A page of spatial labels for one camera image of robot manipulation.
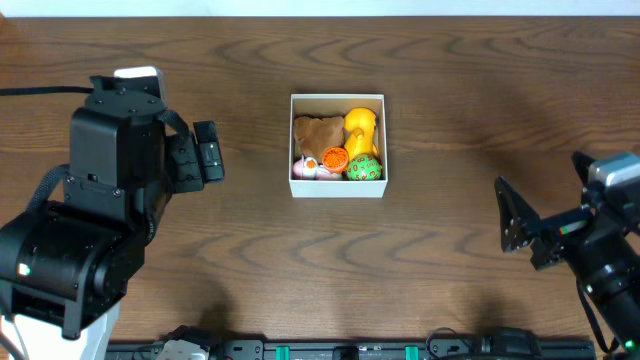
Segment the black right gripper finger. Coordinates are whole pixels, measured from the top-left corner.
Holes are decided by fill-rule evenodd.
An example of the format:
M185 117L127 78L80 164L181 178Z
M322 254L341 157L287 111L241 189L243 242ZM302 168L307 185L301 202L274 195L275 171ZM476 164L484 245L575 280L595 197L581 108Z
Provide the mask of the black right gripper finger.
M595 159L581 151L575 151L571 160L581 183L586 185L589 182L589 168Z
M541 234L538 213L502 176L494 182L500 212L501 249L510 253L530 245Z

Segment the brown plush toy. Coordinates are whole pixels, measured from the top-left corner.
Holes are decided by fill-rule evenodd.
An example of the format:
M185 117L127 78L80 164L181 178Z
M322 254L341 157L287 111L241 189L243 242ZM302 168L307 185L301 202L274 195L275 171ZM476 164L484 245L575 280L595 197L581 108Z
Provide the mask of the brown plush toy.
M329 148L341 147L344 144L344 123L341 116L295 118L293 135L299 152L305 157L320 160Z

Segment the pink white duck toy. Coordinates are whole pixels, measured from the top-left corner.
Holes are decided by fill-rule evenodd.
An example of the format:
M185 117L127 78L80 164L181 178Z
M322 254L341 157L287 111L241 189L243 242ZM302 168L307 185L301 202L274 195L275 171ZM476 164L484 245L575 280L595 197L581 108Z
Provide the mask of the pink white duck toy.
M331 173L313 157L302 157L295 161L292 165L292 177L294 180L319 181L341 181L343 179L341 174Z

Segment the orange round disc toy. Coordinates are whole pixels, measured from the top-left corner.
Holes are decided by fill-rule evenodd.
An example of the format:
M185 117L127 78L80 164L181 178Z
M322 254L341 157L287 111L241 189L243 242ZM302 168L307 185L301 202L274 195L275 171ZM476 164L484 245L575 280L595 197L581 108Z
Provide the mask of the orange round disc toy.
M349 164L349 154L342 147L331 147L322 156L322 165L332 174L341 174Z

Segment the yellow rubber duck toy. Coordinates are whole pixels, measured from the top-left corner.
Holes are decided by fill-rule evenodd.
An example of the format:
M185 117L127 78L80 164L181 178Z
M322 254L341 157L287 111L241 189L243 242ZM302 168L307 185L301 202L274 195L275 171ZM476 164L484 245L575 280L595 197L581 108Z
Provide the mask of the yellow rubber duck toy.
M379 155L374 143L376 114L372 110L364 107L351 109L344 117L344 129L349 133L344 149L350 161L361 154Z

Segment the green patterned ball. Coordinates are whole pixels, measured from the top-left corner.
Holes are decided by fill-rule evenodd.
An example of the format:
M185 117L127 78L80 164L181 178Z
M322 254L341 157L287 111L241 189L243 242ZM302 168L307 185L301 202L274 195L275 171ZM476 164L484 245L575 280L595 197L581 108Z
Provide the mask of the green patterned ball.
M370 154L360 154L353 158L346 169L349 181L374 181L382 177L382 166Z

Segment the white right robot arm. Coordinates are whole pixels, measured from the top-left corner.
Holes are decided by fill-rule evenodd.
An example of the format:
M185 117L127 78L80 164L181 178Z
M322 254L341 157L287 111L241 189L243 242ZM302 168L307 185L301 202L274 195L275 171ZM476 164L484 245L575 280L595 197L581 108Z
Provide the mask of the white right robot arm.
M582 183L580 204L541 218L502 176L494 189L505 253L529 246L535 270L566 263L601 349L639 357L639 254L627 241L639 233L639 156L571 157Z

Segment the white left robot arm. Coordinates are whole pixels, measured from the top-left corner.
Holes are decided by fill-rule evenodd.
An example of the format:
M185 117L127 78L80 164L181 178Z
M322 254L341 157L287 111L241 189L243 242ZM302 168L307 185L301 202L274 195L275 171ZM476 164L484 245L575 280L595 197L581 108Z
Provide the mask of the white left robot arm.
M99 359L164 210L224 176L216 126L78 118L71 159L1 230L1 309L22 359Z

